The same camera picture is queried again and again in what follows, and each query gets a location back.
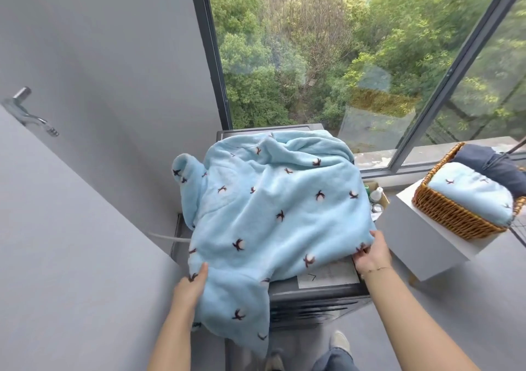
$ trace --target thin bracelet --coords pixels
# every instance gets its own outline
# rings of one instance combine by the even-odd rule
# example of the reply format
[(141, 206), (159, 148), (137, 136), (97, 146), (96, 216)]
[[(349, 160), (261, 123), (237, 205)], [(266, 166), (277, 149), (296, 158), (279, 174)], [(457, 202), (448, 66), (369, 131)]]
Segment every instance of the thin bracelet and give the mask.
[(385, 268), (391, 268), (391, 269), (392, 269), (392, 267), (379, 267), (379, 268), (373, 268), (372, 270), (367, 270), (367, 272), (366, 272), (365, 274), (369, 274), (369, 273), (372, 273), (372, 272), (374, 272), (374, 271), (383, 270), (383, 269), (385, 269)]

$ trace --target window frame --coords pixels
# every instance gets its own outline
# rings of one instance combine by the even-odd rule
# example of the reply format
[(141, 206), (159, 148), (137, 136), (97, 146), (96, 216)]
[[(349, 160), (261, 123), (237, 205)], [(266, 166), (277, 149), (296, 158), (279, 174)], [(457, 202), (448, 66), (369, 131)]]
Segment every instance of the window frame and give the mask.
[[(208, 62), (212, 86), (214, 88), (221, 126), (223, 130), (231, 130), (233, 125), (228, 106), (226, 86), (223, 78), (210, 0), (193, 1), (199, 30), (201, 32), (201, 39)], [(436, 162), (412, 165), (404, 165), (403, 163), (411, 150), (417, 145), (420, 137), (424, 135), (434, 118), (438, 115), (438, 112), (442, 109), (446, 100), (450, 98), (465, 73), (477, 58), (477, 55), (482, 51), (491, 35), (506, 17), (515, 1), (516, 0), (492, 0), (490, 2), (490, 5), (476, 23), (475, 27), (471, 30), (469, 36), (461, 46), (457, 57), (443, 76), (442, 80), (438, 83), (433, 94), (417, 116), (415, 122), (398, 142), (396, 152), (391, 158), (389, 165), (384, 168), (362, 169), (361, 174), (363, 178), (420, 173), (430, 170), (436, 164)], [(515, 153), (512, 154), (511, 157), (515, 161), (522, 161), (526, 159), (526, 153)]]

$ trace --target jeans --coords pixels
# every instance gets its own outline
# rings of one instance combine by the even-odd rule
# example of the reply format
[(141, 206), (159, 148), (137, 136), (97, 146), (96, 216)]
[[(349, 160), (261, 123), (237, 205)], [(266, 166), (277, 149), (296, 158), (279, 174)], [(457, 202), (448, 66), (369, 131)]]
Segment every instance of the jeans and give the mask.
[(321, 356), (312, 367), (312, 371), (360, 371), (349, 353), (339, 347)]

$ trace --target white side table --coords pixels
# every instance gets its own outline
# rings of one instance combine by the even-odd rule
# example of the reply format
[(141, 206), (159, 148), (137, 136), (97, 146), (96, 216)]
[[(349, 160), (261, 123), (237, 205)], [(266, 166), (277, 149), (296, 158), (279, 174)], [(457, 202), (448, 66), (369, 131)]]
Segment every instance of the white side table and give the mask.
[(431, 220), (411, 203), (420, 183), (421, 180), (391, 197), (389, 207), (376, 221), (389, 248), (414, 275), (410, 284), (473, 259), (498, 236), (466, 241)]

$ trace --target white hose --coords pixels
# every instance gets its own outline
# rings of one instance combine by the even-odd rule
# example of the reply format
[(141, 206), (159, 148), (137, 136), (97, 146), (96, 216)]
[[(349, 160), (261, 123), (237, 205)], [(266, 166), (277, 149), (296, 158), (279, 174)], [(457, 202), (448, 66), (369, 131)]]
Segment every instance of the white hose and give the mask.
[(170, 241), (175, 241), (175, 242), (190, 242), (190, 238), (168, 237), (167, 235), (159, 235), (159, 234), (154, 234), (150, 232), (145, 232), (145, 234), (151, 235), (152, 237), (169, 239)]

